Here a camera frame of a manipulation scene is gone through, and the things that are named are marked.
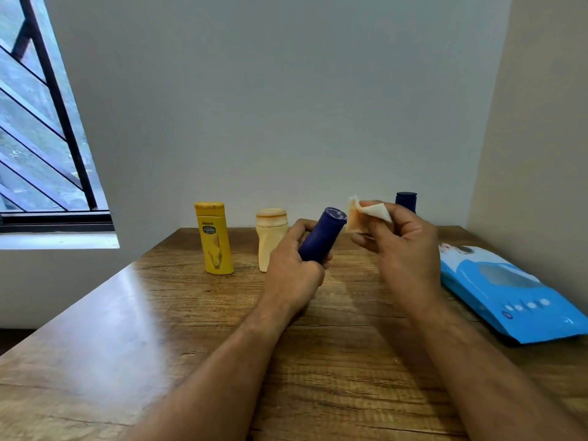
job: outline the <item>cream bottle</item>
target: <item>cream bottle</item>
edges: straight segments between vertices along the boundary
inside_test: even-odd
[[[288,232],[288,217],[284,209],[261,209],[255,218],[259,236],[259,270],[267,272],[269,254]]]

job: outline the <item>light blue package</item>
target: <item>light blue package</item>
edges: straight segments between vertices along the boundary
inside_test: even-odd
[[[588,318],[536,277],[474,246],[443,243],[441,282],[500,333],[520,343],[588,334]]]

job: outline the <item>window sill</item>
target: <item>window sill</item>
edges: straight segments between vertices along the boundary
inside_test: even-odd
[[[30,249],[119,249],[114,232],[2,233],[0,251]]]

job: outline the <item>plastic bottle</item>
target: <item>plastic bottle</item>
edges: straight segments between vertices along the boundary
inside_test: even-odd
[[[259,236],[259,270],[268,271],[269,254],[288,232],[288,216],[284,209],[261,209],[255,215]]]
[[[324,262],[345,223],[346,214],[334,207],[327,207],[315,228],[298,248],[302,261]]]
[[[416,213],[416,193],[415,192],[398,192],[396,193],[396,204],[406,207],[409,211]]]
[[[224,203],[201,202],[196,203],[194,209],[198,217],[206,272],[232,274],[235,270],[224,218]]]

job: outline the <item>window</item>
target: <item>window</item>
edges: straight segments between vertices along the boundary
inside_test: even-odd
[[[0,0],[0,232],[113,230],[43,0]]]

